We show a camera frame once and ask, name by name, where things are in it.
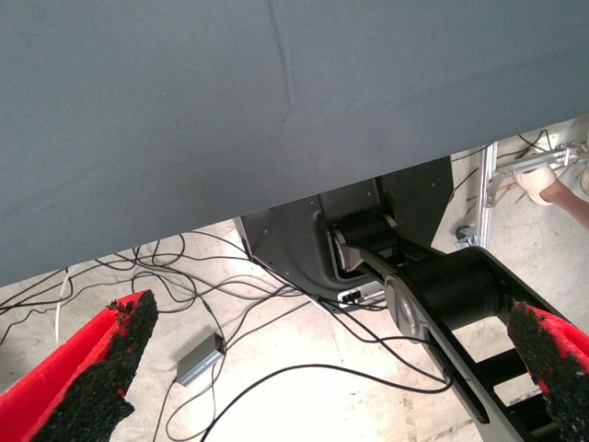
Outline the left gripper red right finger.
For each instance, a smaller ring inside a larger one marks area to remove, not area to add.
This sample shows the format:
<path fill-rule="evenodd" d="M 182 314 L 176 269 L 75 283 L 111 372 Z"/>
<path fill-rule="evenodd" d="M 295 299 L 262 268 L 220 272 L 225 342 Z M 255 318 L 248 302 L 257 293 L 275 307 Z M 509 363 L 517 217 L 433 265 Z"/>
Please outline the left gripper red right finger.
<path fill-rule="evenodd" d="M 525 302 L 513 305 L 508 336 L 539 387 L 564 441 L 588 439 L 588 335 Z"/>

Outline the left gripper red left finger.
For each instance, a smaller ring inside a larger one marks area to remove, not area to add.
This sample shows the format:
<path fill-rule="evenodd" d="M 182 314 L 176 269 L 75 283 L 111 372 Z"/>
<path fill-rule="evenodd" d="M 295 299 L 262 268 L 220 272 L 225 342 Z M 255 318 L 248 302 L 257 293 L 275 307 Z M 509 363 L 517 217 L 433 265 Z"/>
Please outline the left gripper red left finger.
<path fill-rule="evenodd" d="M 110 440 L 157 318 L 150 290 L 112 301 L 2 393 L 2 440 Z"/>

